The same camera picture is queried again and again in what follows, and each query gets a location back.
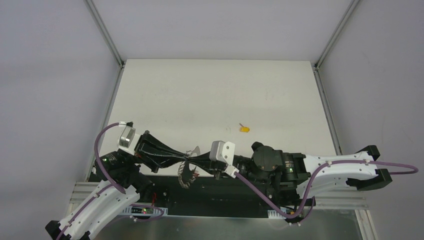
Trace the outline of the metal base plate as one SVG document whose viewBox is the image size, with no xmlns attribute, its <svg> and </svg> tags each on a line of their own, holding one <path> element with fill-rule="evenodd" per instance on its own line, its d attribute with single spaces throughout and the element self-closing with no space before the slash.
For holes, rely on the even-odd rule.
<svg viewBox="0 0 424 240">
<path fill-rule="evenodd" d="M 300 225 L 283 219 L 166 216 L 135 223 L 117 220 L 98 240 L 360 240 L 353 210 L 313 210 Z"/>
</svg>

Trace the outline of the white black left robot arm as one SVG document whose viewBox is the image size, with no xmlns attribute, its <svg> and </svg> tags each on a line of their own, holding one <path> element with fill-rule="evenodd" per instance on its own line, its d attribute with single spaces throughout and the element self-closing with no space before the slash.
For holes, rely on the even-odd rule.
<svg viewBox="0 0 424 240">
<path fill-rule="evenodd" d="M 96 174 L 101 178 L 95 190 L 67 217 L 50 221 L 45 229 L 54 240 L 92 240 L 111 220 L 127 208 L 146 212 L 153 221 L 165 214 L 165 188 L 155 185 L 140 172 L 144 164 L 157 172 L 176 163 L 185 163 L 191 151 L 175 151 L 146 131 L 142 135 L 127 126 L 118 140 L 118 149 L 99 156 L 95 145 Z"/>
</svg>

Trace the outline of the large steel keyring plate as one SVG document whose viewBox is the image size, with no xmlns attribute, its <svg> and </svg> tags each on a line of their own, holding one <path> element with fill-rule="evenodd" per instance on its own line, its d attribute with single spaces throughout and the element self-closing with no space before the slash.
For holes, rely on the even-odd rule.
<svg viewBox="0 0 424 240">
<path fill-rule="evenodd" d="M 197 168 L 190 169 L 189 158 L 193 155 L 199 156 L 201 153 L 199 146 L 196 146 L 193 150 L 188 150 L 183 155 L 183 161 L 180 163 L 177 171 L 178 182 L 183 189 L 189 189 L 191 184 L 199 176 Z"/>
</svg>

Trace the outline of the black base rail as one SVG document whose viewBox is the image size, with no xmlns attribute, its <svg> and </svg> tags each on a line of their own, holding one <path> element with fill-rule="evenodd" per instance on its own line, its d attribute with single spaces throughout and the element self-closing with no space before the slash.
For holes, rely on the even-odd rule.
<svg viewBox="0 0 424 240">
<path fill-rule="evenodd" d="M 141 172 L 114 172 L 110 177 L 127 189 L 131 184 L 140 192 L 137 203 L 149 203 L 168 209 L 169 215 L 196 217 L 266 218 L 273 210 L 239 178 L 197 177 L 188 189 L 182 188 L 178 176 L 144 175 Z M 297 185 L 284 181 L 282 175 L 248 180 L 277 207 L 291 212 L 301 209 Z"/>
</svg>

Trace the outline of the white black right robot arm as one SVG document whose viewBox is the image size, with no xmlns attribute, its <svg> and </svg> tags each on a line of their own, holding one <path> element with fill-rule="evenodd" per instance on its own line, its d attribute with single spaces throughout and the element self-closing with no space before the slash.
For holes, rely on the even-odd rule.
<svg viewBox="0 0 424 240">
<path fill-rule="evenodd" d="M 284 152 L 260 142 L 251 147 L 252 155 L 244 157 L 235 154 L 234 143 L 214 141 L 209 152 L 189 156 L 188 162 L 210 174 L 263 184 L 263 195 L 280 207 L 306 206 L 316 195 L 339 188 L 379 190 L 393 181 L 388 169 L 378 168 L 375 145 L 336 156 Z"/>
</svg>

